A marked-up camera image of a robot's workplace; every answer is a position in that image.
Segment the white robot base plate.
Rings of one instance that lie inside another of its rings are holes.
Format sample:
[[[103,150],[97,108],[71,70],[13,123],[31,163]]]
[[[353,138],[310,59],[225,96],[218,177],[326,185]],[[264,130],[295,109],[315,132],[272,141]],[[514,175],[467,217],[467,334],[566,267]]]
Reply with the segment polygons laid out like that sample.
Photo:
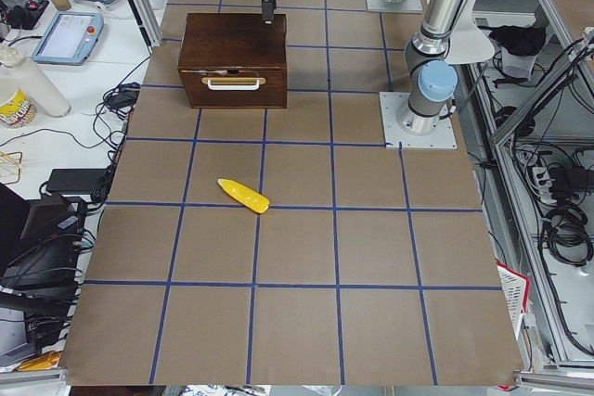
[[[407,92],[380,92],[384,145],[393,149],[457,149],[446,105],[437,116],[423,118],[408,108]]]

